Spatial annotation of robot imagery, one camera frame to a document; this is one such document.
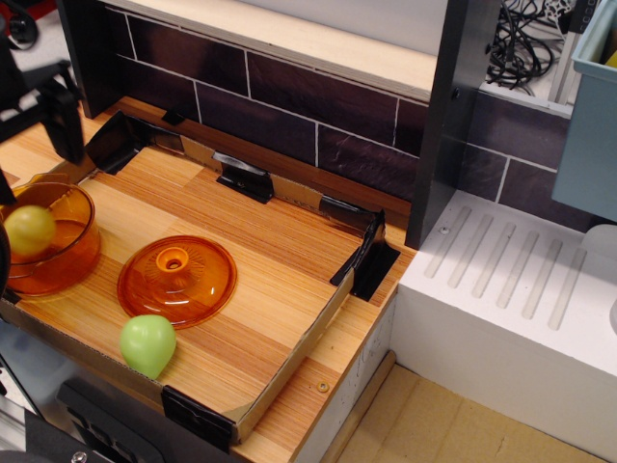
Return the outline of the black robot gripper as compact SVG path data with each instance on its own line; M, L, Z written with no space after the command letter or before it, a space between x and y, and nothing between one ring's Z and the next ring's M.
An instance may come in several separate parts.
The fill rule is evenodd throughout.
M71 164L81 164L85 157L83 131L69 61L22 71L15 63L5 29L6 21L1 17L1 111L15 110L16 114L1 121L1 139L8 140L42 123L56 153Z

